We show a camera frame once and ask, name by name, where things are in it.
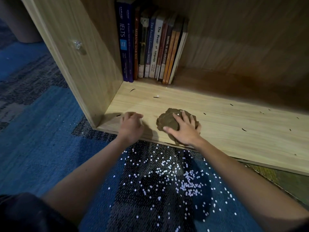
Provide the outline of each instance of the brown cloth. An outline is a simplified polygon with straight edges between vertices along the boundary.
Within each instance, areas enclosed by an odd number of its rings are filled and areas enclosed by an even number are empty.
[[[164,126],[168,126],[171,127],[172,129],[175,130],[179,130],[179,124],[178,122],[175,120],[175,118],[173,117],[173,113],[175,113],[176,115],[181,116],[181,111],[183,111],[182,109],[174,109],[174,108],[169,108],[164,114],[161,114],[159,116],[159,118],[157,119],[157,129],[159,131],[163,131],[163,127]],[[190,113],[188,113],[187,111],[184,111],[186,113],[186,115],[188,117],[191,116]],[[199,122],[196,121],[196,116],[193,116],[193,119],[195,120],[195,128],[197,128],[197,126],[199,125]],[[180,145],[182,143],[180,143],[179,141],[177,141],[176,138],[174,138],[173,135],[169,134],[168,135],[170,137],[170,139],[172,139],[173,141],[175,141],[176,145]]]

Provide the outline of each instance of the person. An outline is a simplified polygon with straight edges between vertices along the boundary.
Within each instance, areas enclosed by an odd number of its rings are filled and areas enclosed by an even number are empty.
[[[179,131],[164,127],[183,144],[193,146],[232,189],[265,231],[309,231],[309,212],[267,180],[227,156],[200,136],[192,116],[173,114]],[[0,222],[10,231],[77,231],[92,197],[121,153],[141,137],[142,114],[127,112],[118,136],[40,199],[29,193],[0,197]]]

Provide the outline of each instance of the hand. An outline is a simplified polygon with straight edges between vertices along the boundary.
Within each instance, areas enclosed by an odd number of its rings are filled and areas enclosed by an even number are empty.
[[[144,131],[144,126],[140,121],[143,117],[144,115],[136,112],[126,112],[120,119],[121,126],[117,138],[127,146],[136,143]]]
[[[196,141],[201,139],[200,131],[202,125],[199,124],[198,127],[195,129],[195,120],[193,119],[193,116],[191,115],[189,120],[188,116],[184,111],[181,112],[181,115],[183,119],[173,113],[173,117],[179,124],[179,131],[176,131],[171,127],[167,126],[163,127],[163,129],[168,134],[172,134],[179,142],[185,145],[194,146]]]

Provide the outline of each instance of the light blue square on book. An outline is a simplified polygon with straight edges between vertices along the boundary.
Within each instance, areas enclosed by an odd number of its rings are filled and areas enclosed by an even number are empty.
[[[127,50],[127,40],[120,39],[120,49]]]

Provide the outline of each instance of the person's left hand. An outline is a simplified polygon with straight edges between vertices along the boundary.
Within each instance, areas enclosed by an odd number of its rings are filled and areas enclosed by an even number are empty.
[[[121,126],[117,138],[127,146],[136,143],[144,131],[144,126],[140,121],[143,117],[144,115],[136,112],[126,112],[120,119]]]

